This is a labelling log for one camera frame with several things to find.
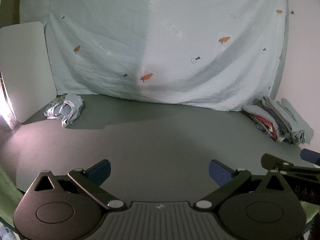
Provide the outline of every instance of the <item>ribbed panel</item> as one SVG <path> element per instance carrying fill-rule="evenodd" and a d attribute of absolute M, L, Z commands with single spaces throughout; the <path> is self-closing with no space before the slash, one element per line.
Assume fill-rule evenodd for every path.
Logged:
<path fill-rule="evenodd" d="M 197 212 L 187 202 L 134 202 L 124 212 L 109 214 L 90 240 L 220 240 L 233 239 L 215 217 Z"/>

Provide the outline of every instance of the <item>white board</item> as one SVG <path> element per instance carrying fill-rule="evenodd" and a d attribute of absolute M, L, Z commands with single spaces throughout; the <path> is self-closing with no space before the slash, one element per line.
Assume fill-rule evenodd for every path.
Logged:
<path fill-rule="evenodd" d="M 40 22 L 0 29 L 0 70 L 19 122 L 25 122 L 57 96 Z"/>

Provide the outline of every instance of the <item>orange carrot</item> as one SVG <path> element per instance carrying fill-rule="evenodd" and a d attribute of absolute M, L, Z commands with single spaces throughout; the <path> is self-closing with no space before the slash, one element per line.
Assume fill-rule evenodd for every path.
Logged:
<path fill-rule="evenodd" d="M 150 77 L 152 77 L 152 75 L 153 75 L 152 73 L 144 75 L 143 77 L 140 78 L 140 80 L 142 80 L 144 82 L 145 80 L 148 80 Z"/>
<path fill-rule="evenodd" d="M 77 53 L 79 50 L 80 50 L 80 45 L 79 46 L 77 46 L 77 47 L 75 47 L 75 49 L 73 50 L 75 53 Z"/>
<path fill-rule="evenodd" d="M 229 39 L 230 39 L 230 37 L 224 37 L 224 38 L 221 38 L 218 41 L 221 42 L 221 44 L 223 44 L 224 42 L 227 42 Z"/>

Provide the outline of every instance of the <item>green fabric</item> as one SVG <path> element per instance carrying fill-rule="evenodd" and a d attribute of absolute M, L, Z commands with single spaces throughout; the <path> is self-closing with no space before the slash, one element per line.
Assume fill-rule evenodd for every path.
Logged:
<path fill-rule="evenodd" d="M 300 204 L 307 215 L 307 222 L 310 222 L 311 219 L 319 212 L 320 207 L 317 205 L 313 205 L 304 201 L 300 201 Z"/>
<path fill-rule="evenodd" d="M 22 199 L 22 193 L 9 179 L 0 166 L 0 217 L 9 225 L 13 225 L 13 213 Z"/>

